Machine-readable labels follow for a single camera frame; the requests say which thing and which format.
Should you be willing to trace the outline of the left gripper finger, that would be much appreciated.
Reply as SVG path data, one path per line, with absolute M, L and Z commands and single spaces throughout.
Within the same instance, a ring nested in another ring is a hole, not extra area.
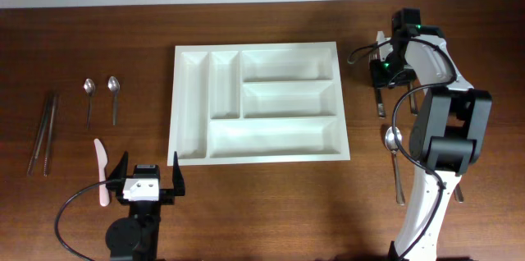
M 175 151 L 173 155 L 173 173 L 172 183 L 175 197 L 185 196 L 185 180 L 182 175 L 180 164 L 178 161 L 178 154 Z
M 127 178 L 129 154 L 125 151 L 120 159 L 120 162 L 112 170 L 107 178 L 106 187 L 108 190 L 122 190 Z

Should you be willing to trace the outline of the silver fork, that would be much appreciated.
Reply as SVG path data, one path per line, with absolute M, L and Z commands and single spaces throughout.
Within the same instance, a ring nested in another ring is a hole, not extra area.
M 408 91 L 413 89 L 414 83 L 411 81 L 408 84 Z M 416 100 L 416 94 L 412 93 L 409 95 L 409 106 L 410 106 L 410 112 L 412 115 L 417 116 L 418 115 L 418 104 Z
M 386 118 L 386 111 L 381 96 L 381 73 L 379 68 L 381 67 L 381 60 L 377 52 L 372 52 L 368 57 L 368 67 L 372 79 L 372 87 L 374 90 L 375 102 L 377 105 L 377 114 L 381 119 Z

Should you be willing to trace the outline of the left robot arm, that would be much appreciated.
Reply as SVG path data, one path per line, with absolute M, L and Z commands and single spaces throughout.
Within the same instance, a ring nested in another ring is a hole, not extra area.
M 128 153 L 124 153 L 108 177 L 107 189 L 115 193 L 120 204 L 129 208 L 129 214 L 117 219 L 107 229 L 106 246 L 110 249 L 111 260 L 155 260 L 161 207 L 173 205 L 175 198 L 185 195 L 178 156 L 173 156 L 173 187 L 170 189 L 160 187 L 159 166 L 136 165 L 130 176 L 127 166 Z

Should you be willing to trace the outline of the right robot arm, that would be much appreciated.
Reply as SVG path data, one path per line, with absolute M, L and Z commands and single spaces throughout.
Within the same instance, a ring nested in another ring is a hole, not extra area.
M 480 157 L 492 97 L 460 74 L 440 28 L 424 25 L 418 9 L 403 8 L 391 19 L 391 36 L 378 32 L 369 58 L 377 98 L 384 88 L 405 86 L 409 100 L 424 100 L 415 111 L 409 149 L 414 182 L 404 224 L 390 243 L 390 260 L 435 260 L 450 197 Z

